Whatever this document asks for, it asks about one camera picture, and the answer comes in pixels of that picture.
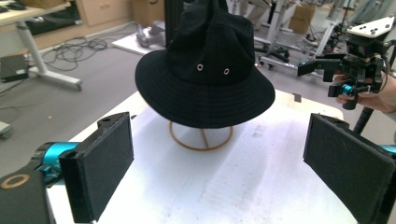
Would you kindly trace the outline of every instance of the hat stand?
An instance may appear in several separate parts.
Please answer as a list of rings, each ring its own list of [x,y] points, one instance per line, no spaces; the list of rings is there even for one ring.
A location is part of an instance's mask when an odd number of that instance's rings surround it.
[[[221,147],[225,146],[231,140],[231,138],[233,137],[233,126],[229,127],[229,130],[230,131],[228,133],[228,136],[226,137],[226,139],[224,141],[222,141],[219,144],[216,144],[215,146],[211,147],[209,145],[209,141],[207,139],[205,129],[200,129],[200,133],[201,133],[201,136],[203,138],[203,142],[205,144],[205,147],[193,147],[191,145],[188,145],[188,144],[182,142],[181,140],[179,140],[179,138],[177,138],[177,136],[175,135],[174,129],[173,129],[173,121],[169,121],[169,133],[171,134],[171,136],[175,140],[175,142],[177,142],[179,145],[181,145],[181,146],[183,146],[183,147],[185,147],[187,149],[191,149],[191,150],[194,150],[194,151],[211,151],[211,150],[215,150],[215,149],[218,149],[218,148],[221,148]]]

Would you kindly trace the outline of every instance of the cardboard box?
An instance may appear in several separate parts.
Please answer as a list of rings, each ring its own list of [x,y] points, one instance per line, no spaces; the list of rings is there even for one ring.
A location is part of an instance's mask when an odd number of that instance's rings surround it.
[[[65,4],[67,0],[21,0],[27,7],[49,8]]]
[[[164,0],[134,0],[134,21],[142,26],[151,26],[154,21],[165,20]]]
[[[316,9],[317,5],[307,3],[297,6],[294,15],[290,19],[289,28],[297,34],[306,34]]]

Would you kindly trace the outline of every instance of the table leg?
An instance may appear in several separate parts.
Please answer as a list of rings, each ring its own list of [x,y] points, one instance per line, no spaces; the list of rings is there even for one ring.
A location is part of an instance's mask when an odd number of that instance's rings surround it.
[[[23,41],[23,44],[30,50],[32,54],[33,60],[35,61],[35,67],[31,68],[29,71],[35,73],[41,77],[50,77],[53,79],[61,80],[66,83],[75,85],[78,90],[81,90],[82,80],[64,76],[58,73],[51,72],[47,69],[47,66],[44,64],[44,61],[38,51],[37,46],[35,45],[35,41],[33,40],[32,34],[30,33],[29,27],[26,26],[24,21],[17,22],[17,28]]]

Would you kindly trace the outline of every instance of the hat crown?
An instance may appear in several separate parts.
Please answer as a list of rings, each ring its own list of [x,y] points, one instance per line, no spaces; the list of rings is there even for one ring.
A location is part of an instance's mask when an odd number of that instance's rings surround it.
[[[203,85],[232,85],[254,68],[253,27],[225,1],[198,0],[180,17],[167,64],[175,76]]]

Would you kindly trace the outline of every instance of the metal eyelet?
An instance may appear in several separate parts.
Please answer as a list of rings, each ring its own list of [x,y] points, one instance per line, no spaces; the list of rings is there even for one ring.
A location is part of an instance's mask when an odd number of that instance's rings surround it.
[[[201,72],[202,70],[204,70],[204,66],[200,63],[197,65],[197,69],[198,69],[198,71]]]

